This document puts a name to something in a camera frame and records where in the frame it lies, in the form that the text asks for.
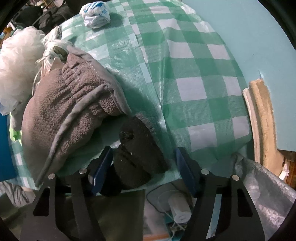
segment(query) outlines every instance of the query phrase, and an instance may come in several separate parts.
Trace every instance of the crumpled plastic bag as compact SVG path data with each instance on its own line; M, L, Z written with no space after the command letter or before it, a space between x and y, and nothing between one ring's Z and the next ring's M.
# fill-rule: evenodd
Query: crumpled plastic bag
M110 23L109 6L105 2L93 2L82 6L80 14L84 19L84 25L91 28L100 28Z
M27 27L3 42L0 52L0 113L7 115L32 94L38 72L36 60L42 58L44 32Z
M66 61L69 51L67 50L67 46L73 46L73 44L69 41L56 39L45 44L45 51L43 53L43 57L37 60L38 64L42 64L44 75L46 75L54 61L55 57L61 59L61 61Z
M296 191L260 163L237 154L234 172L243 181L269 240L288 215Z
M41 42L45 45L50 41L62 39L62 30L62 26L56 26L41 40Z

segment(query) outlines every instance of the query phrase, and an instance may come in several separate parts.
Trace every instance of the blue and white plastic bag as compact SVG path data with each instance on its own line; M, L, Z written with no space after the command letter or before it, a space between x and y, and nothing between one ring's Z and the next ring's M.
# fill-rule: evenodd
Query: blue and white plastic bag
M79 13L87 27L100 28L111 21L109 7L105 2L88 3L81 8Z

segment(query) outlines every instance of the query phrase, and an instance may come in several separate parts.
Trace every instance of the white plastic bag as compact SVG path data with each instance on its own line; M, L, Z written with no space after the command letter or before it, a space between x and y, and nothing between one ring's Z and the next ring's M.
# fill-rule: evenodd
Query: white plastic bag
M32 94L38 71L36 60L42 58L44 37L41 30L27 27L17 30L3 42L0 52L0 112L7 115Z
M88 3L81 8L79 13L87 27L100 28L111 21L109 7L105 2Z
M56 26L41 40L41 42L46 45L50 41L62 39L62 30L62 26Z
M49 73L54 59L59 58L61 61L67 60L67 56L69 54L67 46L69 45L72 46L73 44L69 41L60 39L55 39L46 42L43 57L36 61L39 71L34 78L34 83L32 86L32 95L34 95L40 80Z

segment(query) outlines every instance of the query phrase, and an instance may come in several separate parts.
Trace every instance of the wooden board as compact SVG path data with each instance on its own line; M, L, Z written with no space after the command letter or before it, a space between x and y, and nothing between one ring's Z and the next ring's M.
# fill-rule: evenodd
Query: wooden board
M249 114L252 132L255 133L253 135L256 161L279 176L283 168L284 155L276 147L272 104L269 91L262 79L250 82L247 100L250 106Z
M296 154L295 152L289 153L287 160L290 163L289 166L289 176L286 179L286 184L290 185L292 188L296 188Z

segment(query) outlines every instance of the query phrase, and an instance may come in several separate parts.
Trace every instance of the green fabric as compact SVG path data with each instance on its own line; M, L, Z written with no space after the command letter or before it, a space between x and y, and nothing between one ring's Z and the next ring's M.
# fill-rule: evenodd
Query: green fabric
M251 139L241 94L246 82L207 22L177 0L113 0L108 5L110 24L92 30L77 15L62 24L62 39L107 68L121 84L133 114L142 112L151 121L172 167L148 185L180 178L173 161L177 146L211 169ZM58 174L87 166L106 145L117 147L123 121L107 118Z
M12 141L17 141L20 140L21 142L21 137L22 137L22 131L15 131L11 126L9 126L9 132L10 132L10 139Z

